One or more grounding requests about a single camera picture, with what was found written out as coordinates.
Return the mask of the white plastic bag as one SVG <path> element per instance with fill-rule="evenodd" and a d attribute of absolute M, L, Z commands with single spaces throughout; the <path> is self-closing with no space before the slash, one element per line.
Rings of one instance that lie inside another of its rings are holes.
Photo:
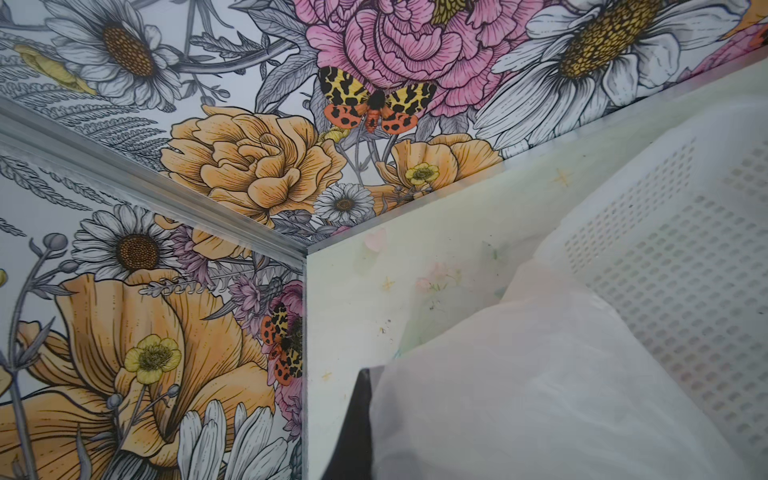
<path fill-rule="evenodd" d="M 501 302 L 389 363 L 376 479 L 748 479 L 616 311 L 543 264 Z"/>

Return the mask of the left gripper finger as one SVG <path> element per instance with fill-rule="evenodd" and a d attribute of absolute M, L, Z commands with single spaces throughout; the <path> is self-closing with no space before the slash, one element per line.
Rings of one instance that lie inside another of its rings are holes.
<path fill-rule="evenodd" d="M 369 416 L 383 366 L 361 369 L 342 423 L 340 434 L 322 480 L 372 480 L 373 446 Z"/>

